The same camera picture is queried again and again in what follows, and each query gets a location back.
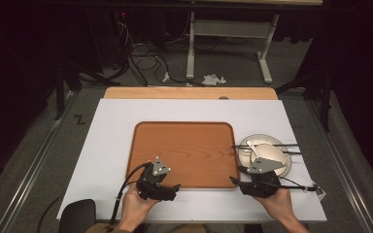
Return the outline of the white board table cover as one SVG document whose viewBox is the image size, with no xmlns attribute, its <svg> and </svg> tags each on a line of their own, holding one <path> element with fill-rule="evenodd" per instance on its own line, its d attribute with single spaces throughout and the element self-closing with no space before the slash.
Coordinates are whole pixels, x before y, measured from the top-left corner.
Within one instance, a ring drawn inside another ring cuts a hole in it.
<svg viewBox="0 0 373 233">
<path fill-rule="evenodd" d="M 134 127 L 141 121 L 229 123 L 237 142 L 264 133 L 285 144 L 296 141 L 280 100 L 100 100 L 61 207 L 92 199 L 96 217 L 111 218 L 124 181 Z M 160 202 L 147 221 L 267 222 L 271 217 L 237 188 L 181 189 L 174 201 Z"/>
</svg>

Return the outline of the white metal desk frame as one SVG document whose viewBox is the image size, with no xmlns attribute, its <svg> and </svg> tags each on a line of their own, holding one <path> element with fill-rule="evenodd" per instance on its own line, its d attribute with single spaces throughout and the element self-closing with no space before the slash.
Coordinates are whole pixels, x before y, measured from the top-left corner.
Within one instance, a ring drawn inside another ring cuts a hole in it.
<svg viewBox="0 0 373 233">
<path fill-rule="evenodd" d="M 273 15 L 267 22 L 249 22 L 235 20 L 214 20 L 214 19 L 196 19 L 195 13 L 189 14 L 189 43 L 186 61 L 186 78 L 194 78 L 195 54 L 194 43 L 196 36 L 210 37 L 232 37 L 263 39 L 263 50 L 256 53 L 257 61 L 265 83 L 272 83 L 272 77 L 266 61 L 275 30 L 278 24 L 279 15 Z"/>
</svg>

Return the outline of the person's right hand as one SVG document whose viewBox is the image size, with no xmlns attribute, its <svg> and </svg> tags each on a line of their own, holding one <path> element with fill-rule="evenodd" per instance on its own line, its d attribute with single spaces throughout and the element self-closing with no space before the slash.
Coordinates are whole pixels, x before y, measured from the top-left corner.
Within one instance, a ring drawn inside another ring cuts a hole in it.
<svg viewBox="0 0 373 233">
<path fill-rule="evenodd" d="M 292 209 L 290 192 L 279 188 L 274 195 L 267 198 L 255 197 L 265 211 L 282 225 L 288 225 L 295 219 Z"/>
</svg>

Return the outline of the black chopstick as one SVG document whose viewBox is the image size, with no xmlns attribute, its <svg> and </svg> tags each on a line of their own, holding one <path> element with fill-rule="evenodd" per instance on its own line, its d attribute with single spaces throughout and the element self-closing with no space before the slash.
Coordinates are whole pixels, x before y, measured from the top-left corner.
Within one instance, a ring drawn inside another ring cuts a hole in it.
<svg viewBox="0 0 373 233">
<path fill-rule="evenodd" d="M 236 149 L 236 150 L 251 150 L 250 147 L 246 146 L 246 147 L 238 147 L 238 146 L 232 146 L 231 147 L 232 149 Z M 287 154 L 302 154 L 301 151 L 290 151 L 290 150 L 280 150 L 279 151 L 283 152 L 283 153 L 287 153 Z"/>
<path fill-rule="evenodd" d="M 253 144 L 252 146 L 273 146 L 273 147 L 299 147 L 298 144 Z M 249 145 L 233 145 L 231 146 L 233 149 L 249 149 Z"/>
</svg>

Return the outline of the brown wooden tray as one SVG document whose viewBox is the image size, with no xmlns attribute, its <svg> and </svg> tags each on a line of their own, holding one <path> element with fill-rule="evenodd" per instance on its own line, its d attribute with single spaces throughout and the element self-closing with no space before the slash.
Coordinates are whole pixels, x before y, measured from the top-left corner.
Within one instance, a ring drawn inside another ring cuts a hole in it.
<svg viewBox="0 0 373 233">
<path fill-rule="evenodd" d="M 233 128 L 226 122 L 143 121 L 134 129 L 126 171 L 160 159 L 165 186 L 233 188 L 240 176 Z"/>
</svg>

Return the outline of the crumpled white paper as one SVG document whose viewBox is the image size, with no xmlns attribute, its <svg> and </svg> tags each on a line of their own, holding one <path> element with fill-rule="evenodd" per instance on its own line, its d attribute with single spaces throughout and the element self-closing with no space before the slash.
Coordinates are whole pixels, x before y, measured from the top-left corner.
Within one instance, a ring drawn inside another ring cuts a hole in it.
<svg viewBox="0 0 373 233">
<path fill-rule="evenodd" d="M 211 75 L 206 75 L 202 83 L 205 85 L 217 85 L 218 83 L 225 84 L 226 79 L 224 77 L 219 78 L 216 74 L 211 74 Z"/>
</svg>

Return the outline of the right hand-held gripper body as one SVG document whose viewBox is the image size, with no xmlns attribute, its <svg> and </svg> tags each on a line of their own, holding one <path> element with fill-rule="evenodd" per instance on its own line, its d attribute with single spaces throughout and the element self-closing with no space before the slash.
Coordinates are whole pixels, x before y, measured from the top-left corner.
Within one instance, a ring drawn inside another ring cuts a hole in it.
<svg viewBox="0 0 373 233">
<path fill-rule="evenodd" d="M 275 170 L 259 172 L 256 170 L 253 162 L 247 168 L 249 168 L 249 174 L 247 175 L 251 179 L 248 182 L 241 182 L 239 185 L 244 195 L 267 198 L 276 193 L 281 184 L 278 181 Z"/>
</svg>

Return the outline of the person's left hand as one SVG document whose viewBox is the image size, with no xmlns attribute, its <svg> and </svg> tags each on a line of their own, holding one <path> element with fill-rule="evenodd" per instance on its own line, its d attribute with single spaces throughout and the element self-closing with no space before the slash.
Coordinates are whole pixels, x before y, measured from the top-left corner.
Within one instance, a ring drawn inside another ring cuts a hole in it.
<svg viewBox="0 0 373 233">
<path fill-rule="evenodd" d="M 144 200 L 138 192 L 135 184 L 132 184 L 125 192 L 119 229 L 134 231 L 146 219 L 153 206 L 158 203 L 153 199 Z"/>
</svg>

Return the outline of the black metal stand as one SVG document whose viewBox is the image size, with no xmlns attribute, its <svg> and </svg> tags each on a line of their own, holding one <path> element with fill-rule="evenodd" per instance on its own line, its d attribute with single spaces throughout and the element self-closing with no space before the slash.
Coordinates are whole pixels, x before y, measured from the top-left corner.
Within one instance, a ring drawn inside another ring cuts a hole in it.
<svg viewBox="0 0 373 233">
<path fill-rule="evenodd" d="M 300 76 L 289 83 L 285 83 L 275 89 L 277 94 L 284 93 L 293 88 L 304 87 L 305 100 L 321 100 L 320 123 L 328 132 L 328 114 L 330 110 L 331 75 L 324 70 L 313 71 L 310 74 Z"/>
<path fill-rule="evenodd" d="M 83 73 L 96 82 L 102 83 L 106 86 L 120 86 L 120 82 L 114 82 L 114 79 L 122 75 L 127 70 L 124 65 L 120 70 L 110 77 L 105 77 L 95 71 L 92 71 L 76 62 L 64 60 L 58 63 L 55 71 L 55 93 L 56 93 L 56 116 L 55 119 L 59 120 L 66 112 L 66 97 L 64 93 L 64 85 L 73 91 L 80 91 L 82 84 L 80 82 L 79 74 Z"/>
</svg>

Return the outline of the white spoon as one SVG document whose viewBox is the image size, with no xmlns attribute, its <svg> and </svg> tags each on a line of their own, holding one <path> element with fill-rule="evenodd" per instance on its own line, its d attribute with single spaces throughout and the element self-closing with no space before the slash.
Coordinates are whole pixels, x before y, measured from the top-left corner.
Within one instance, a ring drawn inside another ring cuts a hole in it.
<svg viewBox="0 0 373 233">
<path fill-rule="evenodd" d="M 253 153 L 254 153 L 254 160 L 258 159 L 258 152 L 257 152 L 256 147 L 255 147 L 255 145 L 253 144 L 253 142 L 249 140 L 249 141 L 246 142 L 246 144 L 247 144 L 247 146 L 249 146 L 249 147 L 251 148 L 251 150 L 253 151 Z"/>
</svg>

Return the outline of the metal floor rail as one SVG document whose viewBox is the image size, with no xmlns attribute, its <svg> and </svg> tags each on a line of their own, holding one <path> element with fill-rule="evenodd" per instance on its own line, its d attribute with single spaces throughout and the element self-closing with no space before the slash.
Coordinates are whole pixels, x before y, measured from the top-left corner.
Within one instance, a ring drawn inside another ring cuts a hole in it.
<svg viewBox="0 0 373 233">
<path fill-rule="evenodd" d="M 61 108 L 61 111 L 57 111 L 56 116 L 51 119 L 50 127 L 46 131 L 44 139 L 40 142 L 39 148 L 33 156 L 33 160 L 29 163 L 22 180 L 18 183 L 17 190 L 12 195 L 11 202 L 8 204 L 5 213 L 1 216 L 0 233 L 10 233 L 20 210 L 48 158 L 48 151 L 51 148 L 51 144 L 62 121 L 78 95 L 78 91 L 72 90 L 69 90 L 67 94 L 61 93 L 61 96 L 65 98 L 64 106 Z"/>
<path fill-rule="evenodd" d="M 337 100 L 330 102 L 328 131 L 321 123 L 320 104 L 307 101 L 306 105 L 329 149 L 329 156 L 335 166 L 342 191 L 348 199 L 348 206 L 353 209 L 353 219 L 358 221 L 357 226 L 363 233 L 373 233 L 373 170 L 364 157 Z"/>
</svg>

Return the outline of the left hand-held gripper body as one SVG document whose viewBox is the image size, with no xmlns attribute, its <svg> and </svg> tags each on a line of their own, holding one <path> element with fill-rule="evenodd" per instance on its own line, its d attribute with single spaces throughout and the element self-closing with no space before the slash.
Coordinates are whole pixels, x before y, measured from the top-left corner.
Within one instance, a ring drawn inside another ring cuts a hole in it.
<svg viewBox="0 0 373 233">
<path fill-rule="evenodd" d="M 173 201 L 177 192 L 172 190 L 172 186 L 162 186 L 161 183 L 157 183 L 158 175 L 168 175 L 170 171 L 171 168 L 158 156 L 154 162 L 149 162 L 136 182 L 139 196 L 144 200 Z"/>
</svg>

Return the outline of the black chair back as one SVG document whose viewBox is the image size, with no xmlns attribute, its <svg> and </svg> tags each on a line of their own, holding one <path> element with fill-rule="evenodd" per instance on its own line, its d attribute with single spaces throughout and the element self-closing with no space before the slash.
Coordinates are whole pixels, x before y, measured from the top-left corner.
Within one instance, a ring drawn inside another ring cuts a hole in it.
<svg viewBox="0 0 373 233">
<path fill-rule="evenodd" d="M 69 204 L 62 212 L 58 233 L 85 233 L 95 224 L 96 207 L 91 199 Z"/>
</svg>

